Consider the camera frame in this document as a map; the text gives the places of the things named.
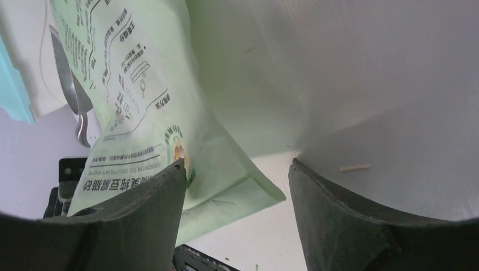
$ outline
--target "wooden stick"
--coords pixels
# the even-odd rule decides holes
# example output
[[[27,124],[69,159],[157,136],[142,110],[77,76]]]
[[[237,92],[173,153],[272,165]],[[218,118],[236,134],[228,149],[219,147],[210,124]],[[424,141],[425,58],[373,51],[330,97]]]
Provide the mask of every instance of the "wooden stick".
[[[364,165],[350,165],[347,167],[340,167],[339,172],[346,173],[346,172],[352,172],[352,171],[364,171],[366,169],[369,169],[371,165],[369,164],[364,164]]]

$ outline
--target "white surface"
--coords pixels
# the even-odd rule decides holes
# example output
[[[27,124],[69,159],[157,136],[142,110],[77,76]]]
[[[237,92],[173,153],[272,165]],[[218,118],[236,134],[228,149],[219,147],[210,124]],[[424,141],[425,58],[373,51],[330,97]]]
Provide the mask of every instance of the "white surface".
[[[58,185],[58,161],[90,152],[76,142],[75,126],[68,107],[32,126],[0,110],[0,211],[25,218],[43,216],[50,190]]]
[[[241,271],[306,271],[290,198],[288,171],[297,152],[257,157],[256,166],[288,198],[285,202],[204,235],[188,245]]]
[[[45,5],[47,0],[0,0],[0,34],[21,73],[36,117],[67,104],[58,81],[48,30],[49,24],[56,23],[50,7],[45,9]]]
[[[307,116],[301,161],[389,207],[479,215],[478,1],[248,3]]]

